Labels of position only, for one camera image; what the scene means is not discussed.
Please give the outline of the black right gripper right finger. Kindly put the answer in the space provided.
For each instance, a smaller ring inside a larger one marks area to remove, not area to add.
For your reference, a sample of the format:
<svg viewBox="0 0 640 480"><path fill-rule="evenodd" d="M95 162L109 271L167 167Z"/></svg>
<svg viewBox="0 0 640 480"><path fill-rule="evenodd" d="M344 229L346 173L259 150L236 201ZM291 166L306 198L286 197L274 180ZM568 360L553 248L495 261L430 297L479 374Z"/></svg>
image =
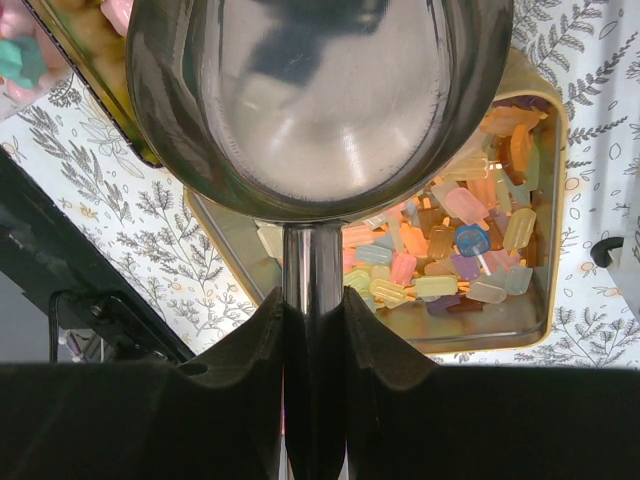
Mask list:
<svg viewBox="0 0 640 480"><path fill-rule="evenodd" d="M353 479L635 479L639 375L441 366L343 297Z"/></svg>

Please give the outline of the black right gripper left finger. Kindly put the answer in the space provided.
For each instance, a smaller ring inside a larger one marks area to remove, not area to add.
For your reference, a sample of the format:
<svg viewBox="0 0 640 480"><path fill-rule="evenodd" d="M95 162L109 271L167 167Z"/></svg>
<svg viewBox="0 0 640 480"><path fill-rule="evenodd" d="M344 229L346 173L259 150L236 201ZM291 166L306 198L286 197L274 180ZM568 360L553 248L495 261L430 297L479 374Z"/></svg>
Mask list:
<svg viewBox="0 0 640 480"><path fill-rule="evenodd" d="M5 479L274 479L282 295L179 366L5 364Z"/></svg>

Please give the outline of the gold tin of candies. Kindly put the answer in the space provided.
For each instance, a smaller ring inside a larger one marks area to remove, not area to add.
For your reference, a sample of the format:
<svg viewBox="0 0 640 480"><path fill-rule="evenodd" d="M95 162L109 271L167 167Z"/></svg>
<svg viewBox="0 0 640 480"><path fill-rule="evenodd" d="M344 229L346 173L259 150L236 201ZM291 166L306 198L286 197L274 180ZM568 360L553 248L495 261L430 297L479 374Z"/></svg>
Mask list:
<svg viewBox="0 0 640 480"><path fill-rule="evenodd" d="M556 89L511 51L482 124L436 179L345 230L345 284L426 354L543 339L553 319L566 127Z"/></svg>

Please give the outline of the metal scoop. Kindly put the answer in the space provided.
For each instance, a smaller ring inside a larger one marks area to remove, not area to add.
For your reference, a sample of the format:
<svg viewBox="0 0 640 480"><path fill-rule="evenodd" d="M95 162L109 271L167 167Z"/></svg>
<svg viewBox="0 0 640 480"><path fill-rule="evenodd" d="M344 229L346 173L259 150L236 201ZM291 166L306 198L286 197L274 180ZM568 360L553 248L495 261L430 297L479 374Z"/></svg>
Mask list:
<svg viewBox="0 0 640 480"><path fill-rule="evenodd" d="M345 457L342 227L406 199L465 144L506 65L509 1L137 1L139 129L185 186L284 229L286 448Z"/></svg>

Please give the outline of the star candy tin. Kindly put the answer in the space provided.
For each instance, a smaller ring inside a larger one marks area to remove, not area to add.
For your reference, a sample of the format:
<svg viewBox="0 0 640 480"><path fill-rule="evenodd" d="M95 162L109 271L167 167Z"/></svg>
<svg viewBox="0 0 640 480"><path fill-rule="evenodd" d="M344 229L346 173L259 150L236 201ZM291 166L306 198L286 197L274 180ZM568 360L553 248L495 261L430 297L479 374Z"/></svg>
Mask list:
<svg viewBox="0 0 640 480"><path fill-rule="evenodd" d="M71 82L105 116L139 160L161 166L139 132L127 91L126 35L131 1L3 1L1 118L46 97L71 105Z"/></svg>

